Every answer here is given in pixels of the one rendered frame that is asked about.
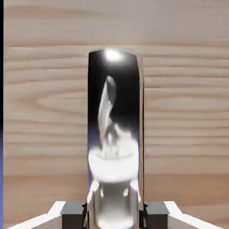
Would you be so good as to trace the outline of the light wood cabinet door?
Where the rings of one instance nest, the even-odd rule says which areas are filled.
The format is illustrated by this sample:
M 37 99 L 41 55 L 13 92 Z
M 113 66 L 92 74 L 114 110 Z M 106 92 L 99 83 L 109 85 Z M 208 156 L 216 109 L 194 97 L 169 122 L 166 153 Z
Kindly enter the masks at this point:
M 229 174 L 229 47 L 137 46 L 145 86 L 145 172 Z M 8 47 L 5 155 L 19 174 L 38 158 L 85 158 L 90 46 Z

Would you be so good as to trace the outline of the curved shiny metal handle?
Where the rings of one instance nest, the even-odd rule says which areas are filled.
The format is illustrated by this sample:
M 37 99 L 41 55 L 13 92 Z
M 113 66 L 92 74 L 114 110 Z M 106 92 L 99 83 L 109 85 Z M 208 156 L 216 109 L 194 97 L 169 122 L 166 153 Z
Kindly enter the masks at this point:
M 139 57 L 104 48 L 88 63 L 88 229 L 143 229 L 143 74 Z

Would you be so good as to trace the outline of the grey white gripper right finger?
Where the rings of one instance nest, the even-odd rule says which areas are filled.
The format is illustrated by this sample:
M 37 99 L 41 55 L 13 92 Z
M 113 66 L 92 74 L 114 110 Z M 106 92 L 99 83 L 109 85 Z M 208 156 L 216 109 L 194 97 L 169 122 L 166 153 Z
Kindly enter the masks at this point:
M 184 214 L 174 201 L 148 202 L 139 210 L 139 229 L 222 229 Z

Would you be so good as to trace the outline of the light wood cabinet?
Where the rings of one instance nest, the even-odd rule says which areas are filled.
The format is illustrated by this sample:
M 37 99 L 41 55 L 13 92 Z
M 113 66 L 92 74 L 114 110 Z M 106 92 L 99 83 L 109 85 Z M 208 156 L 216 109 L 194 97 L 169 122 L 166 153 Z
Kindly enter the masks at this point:
M 140 55 L 137 46 L 229 47 L 229 0 L 4 0 L 4 56 L 8 47 L 56 46 Z M 52 159 L 46 167 L 38 158 L 33 164 L 43 174 L 19 174 L 26 159 L 7 161 L 4 126 L 3 227 L 44 214 L 57 200 L 84 200 L 86 151 L 87 140 L 83 161 Z M 229 174 L 145 172 L 144 197 L 174 201 L 185 214 L 229 229 Z

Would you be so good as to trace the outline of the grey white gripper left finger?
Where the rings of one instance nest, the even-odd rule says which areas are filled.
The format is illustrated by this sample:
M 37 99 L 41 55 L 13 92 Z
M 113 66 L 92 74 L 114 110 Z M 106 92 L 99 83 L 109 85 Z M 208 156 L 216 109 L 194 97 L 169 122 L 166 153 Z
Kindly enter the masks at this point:
M 87 204 L 77 201 L 56 201 L 48 213 L 7 229 L 88 229 Z

